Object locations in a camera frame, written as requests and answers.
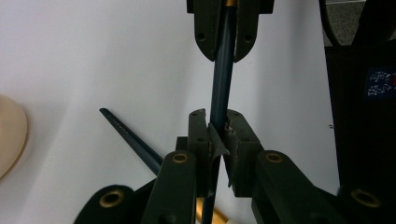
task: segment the bolt hole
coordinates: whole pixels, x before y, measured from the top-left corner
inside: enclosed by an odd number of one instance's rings
[[[202,34],[202,33],[198,34],[197,37],[198,37],[198,40],[199,40],[199,41],[204,41],[204,40],[206,39],[205,34]]]
[[[377,208],[381,206],[381,202],[373,194],[362,189],[354,189],[350,192],[352,198],[367,207]]]
[[[283,158],[279,154],[276,154],[273,152],[265,154],[265,159],[267,159],[270,162],[282,162],[283,161]]]
[[[110,208],[119,205],[124,198],[124,193],[120,189],[111,190],[108,193],[104,194],[99,204],[104,208]]]
[[[253,40],[253,36],[252,35],[245,35],[245,41],[250,43]]]
[[[172,157],[172,161],[174,161],[174,162],[176,162],[176,163],[183,163],[183,162],[186,162],[187,159],[188,159],[187,155],[186,155],[186,154],[183,154],[183,153],[176,154],[176,155],[174,155],[174,156]]]

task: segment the beige object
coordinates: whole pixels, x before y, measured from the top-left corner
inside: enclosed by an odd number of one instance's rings
[[[22,153],[27,134],[23,109],[13,100],[0,95],[0,178]]]

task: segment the black rod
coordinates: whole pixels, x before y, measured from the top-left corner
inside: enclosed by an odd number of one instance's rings
[[[116,116],[114,116],[108,109],[101,108],[99,110],[110,124],[116,129],[126,143],[134,150],[139,158],[147,165],[147,167],[158,175],[163,163],[163,158],[157,154],[151,147],[149,147],[139,136],[123,124]]]
[[[233,56],[236,37],[236,8],[225,7],[221,14],[218,48],[215,59],[213,77],[212,105],[210,123],[215,127],[219,136],[224,134],[224,125],[227,118],[228,99],[230,95],[231,76],[233,73]],[[213,163],[213,189],[211,196],[204,199],[202,223],[211,224],[213,208],[215,206],[216,188],[219,177],[220,159]]]

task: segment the black fabric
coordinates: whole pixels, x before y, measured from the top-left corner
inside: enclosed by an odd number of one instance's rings
[[[396,98],[367,100],[370,68],[396,68],[396,41],[326,48],[342,185],[396,189]]]

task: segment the black metal bracket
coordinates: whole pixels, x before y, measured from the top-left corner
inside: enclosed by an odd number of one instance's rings
[[[195,41],[201,52],[212,62],[216,55],[222,5],[221,0],[187,0],[187,12],[194,14]],[[237,63],[253,48],[259,14],[271,14],[274,0],[238,0],[236,7],[234,61]]]
[[[242,114],[228,110],[227,115],[221,140],[211,124],[206,127],[203,109],[192,112],[189,136],[177,139],[155,180],[137,191],[117,185],[100,189],[75,223],[194,223],[195,198],[210,194],[211,165],[220,155],[234,195],[252,198],[258,223],[395,221],[396,206],[381,189],[343,186],[337,197],[318,189],[285,154],[264,150]]]

